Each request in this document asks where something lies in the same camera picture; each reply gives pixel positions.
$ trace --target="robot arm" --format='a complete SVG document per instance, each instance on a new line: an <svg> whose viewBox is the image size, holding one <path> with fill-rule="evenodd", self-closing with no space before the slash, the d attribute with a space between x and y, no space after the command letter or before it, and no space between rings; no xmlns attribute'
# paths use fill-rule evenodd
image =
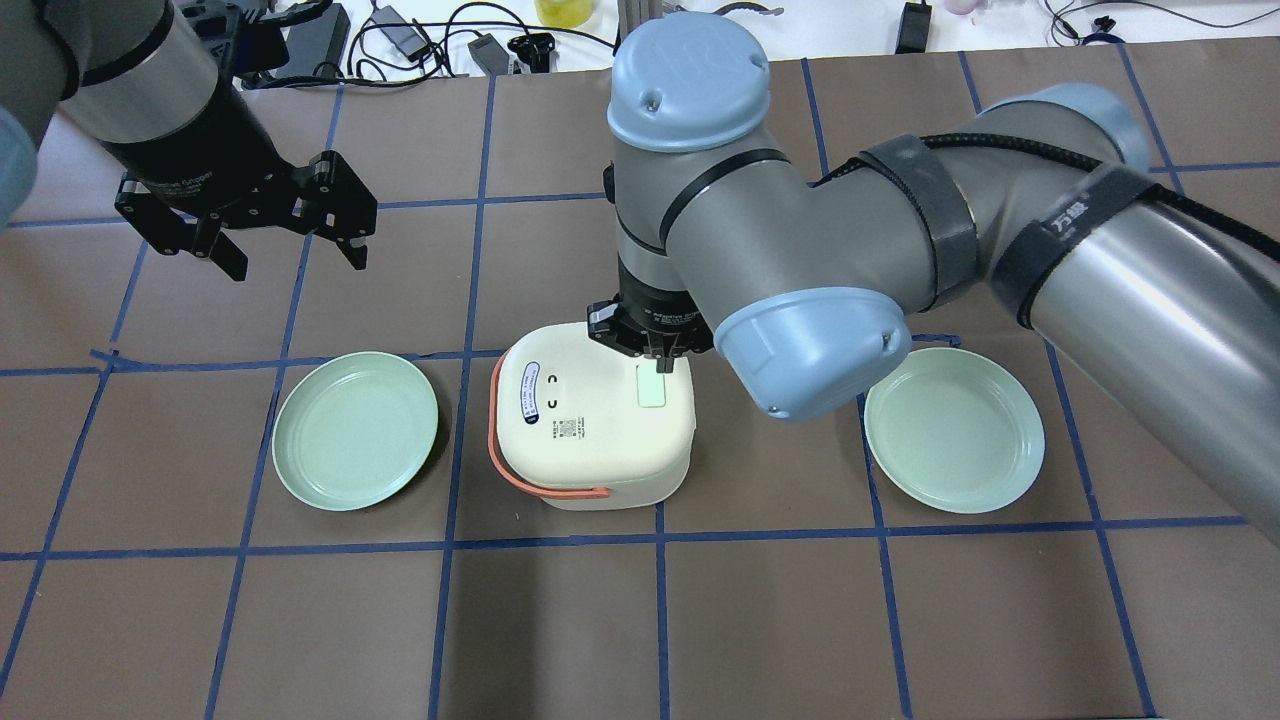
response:
<svg viewBox="0 0 1280 720"><path fill-rule="evenodd" d="M768 64L736 24L681 13L627 38L607 173L621 292L589 309L593 337L659 368L712 338L763 411L801 420L902 360L905 314L987 281L1280 544L1280 265L1210 227L1248 237L1238 223L1153 202L1119 100L1051 88L817 187L767 109ZM1046 143L1103 163L1030 152Z"/></svg>
<svg viewBox="0 0 1280 720"><path fill-rule="evenodd" d="M169 0L0 4L0 225L31 190L36 146L61 101L128 170L115 206L157 252L207 258L242 281L248 259L223 229L280 225L333 241L362 269L374 196L338 152L302 168L282 159L232 87L237 32L257 29L259 45L274 33L283 63L280 23L211 0L180 12ZM223 50L220 64L206 45Z"/></svg>

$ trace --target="orange strap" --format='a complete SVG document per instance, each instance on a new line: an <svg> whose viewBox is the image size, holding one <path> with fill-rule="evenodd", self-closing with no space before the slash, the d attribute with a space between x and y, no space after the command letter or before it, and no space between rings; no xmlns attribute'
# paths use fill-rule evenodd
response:
<svg viewBox="0 0 1280 720"><path fill-rule="evenodd" d="M489 460L493 460L493 466L498 470L498 474L508 483L516 486L516 489L549 500L604 500L609 497L609 488L548 489L538 487L526 483L507 469L498 452L498 372L502 370L502 363L506 359L507 354L503 352L502 357L498 359L498 364L493 368L493 375L489 377Z"/></svg>

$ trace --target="yellow container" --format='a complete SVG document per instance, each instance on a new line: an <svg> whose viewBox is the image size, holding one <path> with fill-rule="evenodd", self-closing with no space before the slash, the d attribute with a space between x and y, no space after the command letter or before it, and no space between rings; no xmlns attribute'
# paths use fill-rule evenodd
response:
<svg viewBox="0 0 1280 720"><path fill-rule="evenodd" d="M538 19L550 27L577 27L591 17L591 0L534 0Z"/></svg>

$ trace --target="round plate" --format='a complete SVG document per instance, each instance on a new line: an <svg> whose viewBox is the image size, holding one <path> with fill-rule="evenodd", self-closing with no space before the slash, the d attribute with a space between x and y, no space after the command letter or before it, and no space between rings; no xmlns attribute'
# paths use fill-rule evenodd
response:
<svg viewBox="0 0 1280 720"><path fill-rule="evenodd" d="M271 432L271 461L293 497L312 507L369 507L417 473L438 424L435 391L410 361L343 355L289 393Z"/></svg>
<svg viewBox="0 0 1280 720"><path fill-rule="evenodd" d="M1018 500L1044 460L1044 425L1004 368L964 350L916 350L867 393L867 442L904 492L951 512Z"/></svg>

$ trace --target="light blue plastic cap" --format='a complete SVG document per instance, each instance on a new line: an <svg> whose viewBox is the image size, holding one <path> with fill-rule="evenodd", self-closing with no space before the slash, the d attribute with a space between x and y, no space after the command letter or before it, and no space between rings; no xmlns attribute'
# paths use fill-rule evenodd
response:
<svg viewBox="0 0 1280 720"><path fill-rule="evenodd" d="M987 110L1014 102L1052 102L1075 110L1107 133L1125 165L1139 173L1151 170L1151 146L1147 145L1147 135L1128 105L1105 87L1087 82L1068 82L1032 95L1002 100Z"/></svg>
<svg viewBox="0 0 1280 720"><path fill-rule="evenodd" d="M694 152L755 129L769 109L769 63L733 20L673 13L627 36L613 60L609 127L653 152Z"/></svg>
<svg viewBox="0 0 1280 720"><path fill-rule="evenodd" d="M36 184L36 145L8 110L0 108L0 231Z"/></svg>
<svg viewBox="0 0 1280 720"><path fill-rule="evenodd" d="M856 287L785 292L716 328L716 347L751 400L780 420L808 420L867 392L911 350L902 309Z"/></svg>

